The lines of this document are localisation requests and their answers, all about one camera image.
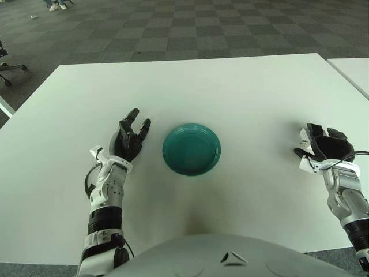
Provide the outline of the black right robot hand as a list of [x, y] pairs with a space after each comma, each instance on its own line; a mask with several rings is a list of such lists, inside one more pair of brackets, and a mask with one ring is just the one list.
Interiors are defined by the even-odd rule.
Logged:
[[308, 123], [307, 127], [300, 131], [300, 136], [307, 148], [293, 150], [299, 158], [305, 156], [317, 162], [327, 159], [341, 160], [355, 151], [347, 136], [333, 128], [327, 128], [326, 133], [321, 125]]

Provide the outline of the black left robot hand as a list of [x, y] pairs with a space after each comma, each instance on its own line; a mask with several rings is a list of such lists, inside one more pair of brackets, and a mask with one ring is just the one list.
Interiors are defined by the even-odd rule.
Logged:
[[128, 115], [119, 121], [118, 130], [113, 134], [109, 144], [109, 154], [120, 157], [128, 162], [132, 162], [142, 149], [142, 142], [145, 140], [151, 125], [151, 120], [147, 118], [138, 133], [132, 129], [132, 124], [139, 114], [139, 109], [134, 108]]

